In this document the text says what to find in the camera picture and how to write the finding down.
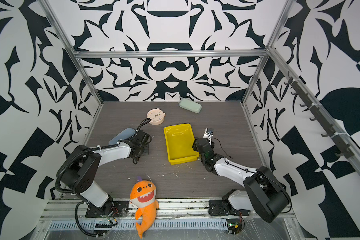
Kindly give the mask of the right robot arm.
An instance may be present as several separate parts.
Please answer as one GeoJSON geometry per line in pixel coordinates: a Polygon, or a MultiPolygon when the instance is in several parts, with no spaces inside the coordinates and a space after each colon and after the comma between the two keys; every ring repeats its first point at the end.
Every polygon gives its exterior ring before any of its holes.
{"type": "Polygon", "coordinates": [[[229,156],[215,153],[213,142],[207,138],[196,139],[193,149],[200,154],[201,162],[208,172],[230,179],[245,188],[243,194],[234,190],[226,197],[228,206],[235,212],[254,211],[267,223],[271,223],[279,214],[288,213],[284,209],[292,205],[291,197],[269,168],[248,168],[230,161],[229,156]]]}

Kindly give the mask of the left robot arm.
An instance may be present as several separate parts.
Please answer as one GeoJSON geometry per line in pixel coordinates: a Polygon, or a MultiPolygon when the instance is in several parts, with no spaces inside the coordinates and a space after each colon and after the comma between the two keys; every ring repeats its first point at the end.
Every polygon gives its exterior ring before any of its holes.
{"type": "Polygon", "coordinates": [[[95,182],[98,168],[124,159],[132,159],[136,164],[151,140],[149,134],[136,130],[131,137],[119,139],[114,145],[76,147],[56,174],[56,190],[72,194],[103,213],[109,211],[113,207],[113,199],[95,182]]]}

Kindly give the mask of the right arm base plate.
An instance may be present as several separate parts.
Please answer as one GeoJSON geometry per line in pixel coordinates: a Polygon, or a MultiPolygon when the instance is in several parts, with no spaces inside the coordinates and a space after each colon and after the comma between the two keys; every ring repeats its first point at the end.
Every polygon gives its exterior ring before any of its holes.
{"type": "Polygon", "coordinates": [[[212,217],[218,216],[249,216],[250,210],[234,209],[227,200],[209,200],[208,213],[212,217]]]}

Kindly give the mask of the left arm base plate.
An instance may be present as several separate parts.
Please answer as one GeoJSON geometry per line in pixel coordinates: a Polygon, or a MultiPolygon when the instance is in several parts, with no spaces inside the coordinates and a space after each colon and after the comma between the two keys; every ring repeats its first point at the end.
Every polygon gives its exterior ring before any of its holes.
{"type": "Polygon", "coordinates": [[[129,201],[106,202],[101,208],[89,203],[86,218],[100,218],[108,216],[109,218],[118,218],[128,213],[129,201]]]}

